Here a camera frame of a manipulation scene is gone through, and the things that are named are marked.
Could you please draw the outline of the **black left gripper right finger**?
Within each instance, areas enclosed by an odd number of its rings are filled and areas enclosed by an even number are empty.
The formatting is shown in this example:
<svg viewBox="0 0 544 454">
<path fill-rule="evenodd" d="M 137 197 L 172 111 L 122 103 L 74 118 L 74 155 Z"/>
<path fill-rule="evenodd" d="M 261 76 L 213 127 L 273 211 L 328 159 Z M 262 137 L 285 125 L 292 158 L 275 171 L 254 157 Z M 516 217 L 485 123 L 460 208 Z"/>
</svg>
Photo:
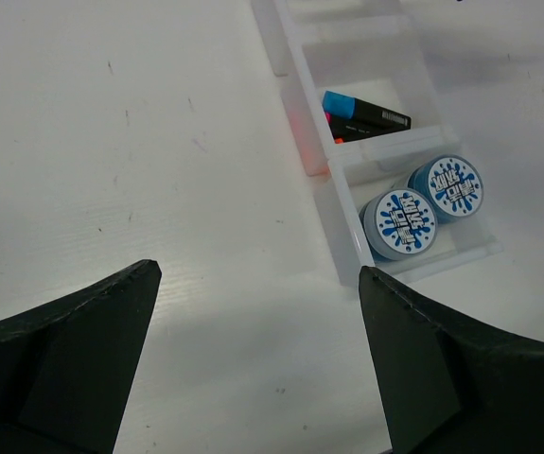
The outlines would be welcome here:
<svg viewBox="0 0 544 454">
<path fill-rule="evenodd" d="M 394 453 L 544 453 L 544 341 L 364 267 L 359 296 Z"/>
</svg>

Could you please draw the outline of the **blue round jar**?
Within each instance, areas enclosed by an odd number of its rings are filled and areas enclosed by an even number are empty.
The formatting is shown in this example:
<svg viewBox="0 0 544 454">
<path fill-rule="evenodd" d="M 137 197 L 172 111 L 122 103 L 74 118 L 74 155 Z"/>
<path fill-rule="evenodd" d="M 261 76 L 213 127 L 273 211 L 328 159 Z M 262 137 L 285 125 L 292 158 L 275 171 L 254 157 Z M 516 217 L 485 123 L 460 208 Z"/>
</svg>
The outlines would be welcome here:
<svg viewBox="0 0 544 454">
<path fill-rule="evenodd" d="M 436 157 L 417 168 L 407 186 L 428 200 L 441 224 L 472 217 L 483 204 L 483 181 L 478 170 L 454 154 Z"/>
<path fill-rule="evenodd" d="M 428 200 L 410 188 L 385 191 L 364 204 L 360 223 L 375 258 L 402 261 L 428 251 L 438 221 Z"/>
</svg>

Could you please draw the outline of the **pink cap black highlighter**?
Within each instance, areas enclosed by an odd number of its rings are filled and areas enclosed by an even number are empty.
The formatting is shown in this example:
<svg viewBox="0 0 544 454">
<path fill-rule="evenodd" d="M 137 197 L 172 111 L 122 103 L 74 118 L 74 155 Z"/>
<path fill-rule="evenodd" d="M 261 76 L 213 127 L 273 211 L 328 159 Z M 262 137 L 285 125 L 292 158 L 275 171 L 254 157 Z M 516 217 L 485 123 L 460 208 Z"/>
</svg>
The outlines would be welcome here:
<svg viewBox="0 0 544 454">
<path fill-rule="evenodd" d="M 337 116 L 329 112 L 325 112 L 325 117 L 331 129 L 343 128 L 349 130 L 356 130 L 360 127 L 358 122 Z"/>
</svg>

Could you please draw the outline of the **blue cap black highlighter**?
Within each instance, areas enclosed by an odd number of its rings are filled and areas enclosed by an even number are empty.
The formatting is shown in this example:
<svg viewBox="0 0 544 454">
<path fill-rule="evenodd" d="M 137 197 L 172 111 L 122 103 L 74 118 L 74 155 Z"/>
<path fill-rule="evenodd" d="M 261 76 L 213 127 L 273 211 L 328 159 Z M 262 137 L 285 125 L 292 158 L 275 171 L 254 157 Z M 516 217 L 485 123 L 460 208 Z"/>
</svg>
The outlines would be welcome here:
<svg viewBox="0 0 544 454">
<path fill-rule="evenodd" d="M 322 106 L 326 113 L 374 127 L 402 131 L 412 127 L 412 119 L 403 113 L 331 91 L 325 92 Z"/>
</svg>

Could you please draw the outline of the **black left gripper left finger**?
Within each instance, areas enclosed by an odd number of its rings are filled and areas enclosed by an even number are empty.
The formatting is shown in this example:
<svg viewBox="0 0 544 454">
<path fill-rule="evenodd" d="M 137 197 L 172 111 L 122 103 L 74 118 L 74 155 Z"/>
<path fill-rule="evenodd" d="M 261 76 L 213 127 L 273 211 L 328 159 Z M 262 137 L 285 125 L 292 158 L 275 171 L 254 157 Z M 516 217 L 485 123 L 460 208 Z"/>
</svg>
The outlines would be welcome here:
<svg viewBox="0 0 544 454">
<path fill-rule="evenodd" d="M 140 260 L 0 321 L 0 453 L 111 453 L 162 273 Z"/>
</svg>

